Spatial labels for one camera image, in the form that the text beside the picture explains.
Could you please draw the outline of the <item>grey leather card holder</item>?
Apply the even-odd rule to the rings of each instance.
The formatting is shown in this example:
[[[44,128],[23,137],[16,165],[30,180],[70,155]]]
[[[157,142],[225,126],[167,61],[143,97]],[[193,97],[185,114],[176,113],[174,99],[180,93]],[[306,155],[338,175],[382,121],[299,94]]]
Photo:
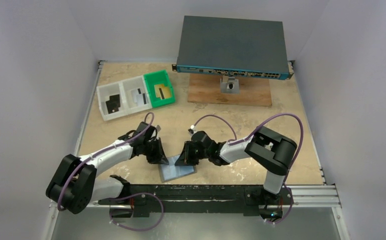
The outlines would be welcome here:
[[[188,175],[195,174],[196,168],[194,166],[177,166],[175,162],[178,160],[180,155],[174,155],[168,157],[169,164],[161,164],[159,166],[159,174],[162,183],[169,182],[171,180],[186,177]]]

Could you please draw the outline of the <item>black card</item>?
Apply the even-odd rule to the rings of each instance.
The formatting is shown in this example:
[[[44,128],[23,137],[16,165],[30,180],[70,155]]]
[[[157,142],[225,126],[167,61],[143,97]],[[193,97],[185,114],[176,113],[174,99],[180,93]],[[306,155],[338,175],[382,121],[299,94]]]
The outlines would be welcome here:
[[[117,107],[115,104],[112,104],[109,100],[105,102],[105,105],[108,114],[113,114],[119,111],[119,107]]]
[[[109,97],[109,101],[110,101],[112,104],[117,105],[118,108],[120,107],[120,95],[119,95],[119,94],[111,95],[111,96]]]

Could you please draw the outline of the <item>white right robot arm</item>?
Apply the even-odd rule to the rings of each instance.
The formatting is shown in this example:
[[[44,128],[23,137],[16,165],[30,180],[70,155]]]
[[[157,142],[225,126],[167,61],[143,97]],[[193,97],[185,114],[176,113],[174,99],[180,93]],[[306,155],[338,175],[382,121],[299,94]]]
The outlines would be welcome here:
[[[272,204],[281,197],[281,188],[290,170],[298,145],[292,139],[265,126],[260,127],[249,139],[237,144],[216,142],[204,131],[197,131],[184,143],[175,162],[176,166],[195,166],[207,159],[216,166],[229,165],[237,160],[252,158],[267,170],[261,190],[262,199]]]

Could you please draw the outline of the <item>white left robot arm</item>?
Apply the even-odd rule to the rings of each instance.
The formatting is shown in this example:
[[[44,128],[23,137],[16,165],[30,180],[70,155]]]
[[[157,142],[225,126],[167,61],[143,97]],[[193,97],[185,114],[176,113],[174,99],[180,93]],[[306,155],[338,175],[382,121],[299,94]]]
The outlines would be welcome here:
[[[96,178],[113,166],[145,156],[149,164],[168,165],[158,128],[142,121],[137,129],[128,131],[116,141],[93,153],[66,155],[55,171],[45,195],[61,210],[73,214],[83,211],[91,202],[112,199],[122,205],[128,202],[128,182],[112,175],[106,180]]]

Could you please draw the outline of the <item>white middle bin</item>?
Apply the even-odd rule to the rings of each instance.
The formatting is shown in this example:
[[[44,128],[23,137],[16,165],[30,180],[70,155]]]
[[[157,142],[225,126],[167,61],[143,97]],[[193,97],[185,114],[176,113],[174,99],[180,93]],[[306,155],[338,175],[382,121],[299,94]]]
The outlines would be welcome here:
[[[143,75],[127,78],[119,82],[120,92],[122,93],[122,105],[126,115],[152,109],[148,90]],[[148,104],[138,105],[137,96],[147,94]]]

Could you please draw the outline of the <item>white bin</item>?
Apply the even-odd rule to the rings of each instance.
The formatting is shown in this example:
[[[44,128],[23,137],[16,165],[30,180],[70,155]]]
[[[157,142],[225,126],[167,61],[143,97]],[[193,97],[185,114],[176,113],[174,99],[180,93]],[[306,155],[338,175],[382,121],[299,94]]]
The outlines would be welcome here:
[[[129,114],[125,92],[120,82],[96,87],[98,105],[104,121],[110,121]]]
[[[127,78],[119,82],[120,92],[122,93],[122,105],[126,115],[152,109],[148,90],[143,75]],[[147,94],[148,104],[138,105],[137,96]]]

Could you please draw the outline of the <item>brown wooden board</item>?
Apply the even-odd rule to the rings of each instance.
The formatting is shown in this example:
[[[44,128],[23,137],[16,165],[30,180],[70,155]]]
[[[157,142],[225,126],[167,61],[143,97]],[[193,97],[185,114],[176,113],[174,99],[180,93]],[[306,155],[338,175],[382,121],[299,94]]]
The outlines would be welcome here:
[[[272,106],[268,79],[191,74],[188,102],[240,106]]]

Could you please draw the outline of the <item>green bin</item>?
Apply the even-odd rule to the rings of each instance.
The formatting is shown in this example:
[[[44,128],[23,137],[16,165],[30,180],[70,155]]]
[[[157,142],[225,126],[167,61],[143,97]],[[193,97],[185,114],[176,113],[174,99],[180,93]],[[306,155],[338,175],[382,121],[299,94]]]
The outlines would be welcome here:
[[[175,103],[173,86],[166,70],[143,75],[153,108]]]

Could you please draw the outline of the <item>white left bin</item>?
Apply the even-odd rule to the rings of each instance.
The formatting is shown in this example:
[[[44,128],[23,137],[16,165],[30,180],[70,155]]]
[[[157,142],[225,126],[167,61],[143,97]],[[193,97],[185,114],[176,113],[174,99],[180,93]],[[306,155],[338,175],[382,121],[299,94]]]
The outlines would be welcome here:
[[[125,92],[120,82],[96,87],[98,105],[104,121],[110,121],[129,114]]]

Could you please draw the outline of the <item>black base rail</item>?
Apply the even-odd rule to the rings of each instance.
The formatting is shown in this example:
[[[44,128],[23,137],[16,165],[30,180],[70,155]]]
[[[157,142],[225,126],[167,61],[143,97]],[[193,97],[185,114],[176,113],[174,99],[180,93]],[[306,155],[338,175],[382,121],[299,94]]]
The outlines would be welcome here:
[[[191,185],[191,184],[131,184],[114,198],[99,200],[99,205],[127,205],[133,217],[148,217],[150,213],[242,214],[245,217],[280,219],[283,207],[293,204],[289,188],[279,194],[264,190],[259,184]]]

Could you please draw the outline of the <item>grey network switch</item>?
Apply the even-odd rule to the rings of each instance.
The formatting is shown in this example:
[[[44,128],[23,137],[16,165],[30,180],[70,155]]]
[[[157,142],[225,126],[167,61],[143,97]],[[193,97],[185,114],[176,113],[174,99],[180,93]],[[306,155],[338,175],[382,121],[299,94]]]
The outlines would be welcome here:
[[[178,73],[288,80],[281,21],[186,15],[183,19]]]

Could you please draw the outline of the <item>aluminium frame rail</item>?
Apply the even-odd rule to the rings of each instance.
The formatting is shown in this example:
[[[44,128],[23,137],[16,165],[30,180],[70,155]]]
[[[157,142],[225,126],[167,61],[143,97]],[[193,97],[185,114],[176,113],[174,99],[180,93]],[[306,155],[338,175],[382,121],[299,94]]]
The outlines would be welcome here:
[[[291,190],[293,204],[290,206],[297,208],[331,208],[338,207],[340,205],[340,200],[337,194],[337,190],[334,186],[327,185],[293,185],[291,187],[286,187]],[[90,207],[109,207],[110,209],[127,209],[132,210],[132,207],[127,205],[117,205],[113,208],[111,205],[99,205],[99,201],[91,202],[87,205],[86,208]]]

